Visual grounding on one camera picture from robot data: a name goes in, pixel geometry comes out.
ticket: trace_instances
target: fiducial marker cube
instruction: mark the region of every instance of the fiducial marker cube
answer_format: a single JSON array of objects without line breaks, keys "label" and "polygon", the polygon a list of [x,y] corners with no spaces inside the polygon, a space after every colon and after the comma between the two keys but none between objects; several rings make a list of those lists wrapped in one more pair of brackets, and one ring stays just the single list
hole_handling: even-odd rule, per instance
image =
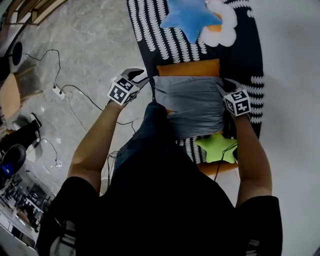
[{"label": "fiducial marker cube", "polygon": [[139,87],[120,75],[112,82],[107,96],[122,106],[123,104],[131,102],[139,91]]},{"label": "fiducial marker cube", "polygon": [[236,117],[251,112],[250,98],[246,89],[225,95],[226,108]]}]

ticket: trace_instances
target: black pants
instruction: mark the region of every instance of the black pants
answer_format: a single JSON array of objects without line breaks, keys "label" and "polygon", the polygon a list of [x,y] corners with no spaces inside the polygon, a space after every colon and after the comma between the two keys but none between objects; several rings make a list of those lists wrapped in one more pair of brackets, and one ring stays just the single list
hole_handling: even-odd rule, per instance
[{"label": "black pants", "polygon": [[146,148],[168,149],[176,146],[174,130],[167,119],[166,108],[151,102],[145,109],[143,122],[133,137],[119,150],[114,164],[114,172],[129,158],[143,155]]},{"label": "black pants", "polygon": [[37,121],[31,123],[8,134],[0,141],[0,152],[6,153],[13,145],[21,144],[25,150],[37,139],[36,131],[39,130]]}]

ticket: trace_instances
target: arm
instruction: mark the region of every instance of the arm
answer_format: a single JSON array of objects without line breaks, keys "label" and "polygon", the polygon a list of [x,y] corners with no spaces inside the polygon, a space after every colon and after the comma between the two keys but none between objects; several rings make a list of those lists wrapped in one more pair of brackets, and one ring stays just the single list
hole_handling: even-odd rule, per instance
[{"label": "arm", "polygon": [[250,121],[246,116],[234,116],[237,137],[240,187],[236,206],[250,198],[272,195],[269,161]]},{"label": "arm", "polygon": [[101,171],[105,165],[122,106],[111,101],[77,147],[68,177],[80,177],[100,192]]}]

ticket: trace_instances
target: green star pillow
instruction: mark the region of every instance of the green star pillow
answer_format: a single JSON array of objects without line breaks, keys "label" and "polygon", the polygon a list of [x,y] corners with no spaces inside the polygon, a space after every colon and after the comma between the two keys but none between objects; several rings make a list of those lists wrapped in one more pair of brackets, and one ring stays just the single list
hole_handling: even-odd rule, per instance
[{"label": "green star pillow", "polygon": [[220,161],[222,159],[223,151],[234,146],[234,148],[226,151],[223,156],[223,161],[233,164],[235,158],[233,151],[237,148],[237,140],[225,138],[222,134],[212,134],[209,138],[201,138],[195,141],[195,144],[199,145],[206,151],[206,162],[212,163]]}]

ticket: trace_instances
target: marble floor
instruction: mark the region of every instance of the marble floor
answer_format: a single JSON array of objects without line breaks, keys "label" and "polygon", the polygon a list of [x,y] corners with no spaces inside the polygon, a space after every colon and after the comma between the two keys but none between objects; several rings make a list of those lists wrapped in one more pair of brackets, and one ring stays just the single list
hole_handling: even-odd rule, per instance
[{"label": "marble floor", "polygon": [[[101,108],[108,101],[112,78],[126,68],[144,69],[124,0],[95,0],[90,4],[86,0],[68,0],[39,26],[27,26],[18,40],[23,44],[23,52],[36,58],[41,58],[49,49],[58,50],[61,70],[57,85],[79,87]],[[37,114],[42,122],[41,137],[48,139],[57,151],[58,167],[52,146],[43,140],[41,157],[35,162],[26,161],[24,168],[34,174],[32,177],[36,177],[38,183],[56,194],[66,179],[73,153],[85,131],[73,116],[68,100],[60,99],[52,90],[59,68],[57,52],[48,52],[41,62],[23,55],[20,64],[36,65],[33,86],[44,93],[27,100],[8,120],[8,125],[19,115]],[[12,67],[13,71],[19,69],[20,66]],[[76,89],[67,87],[65,91],[72,92],[67,93],[73,95],[70,105],[88,130],[100,110]],[[138,129],[151,100],[152,92],[147,84],[121,113],[119,122],[135,120],[133,127]],[[117,125],[110,151],[119,150],[132,135],[130,124]],[[102,174],[102,177],[107,176],[105,169]]]}]

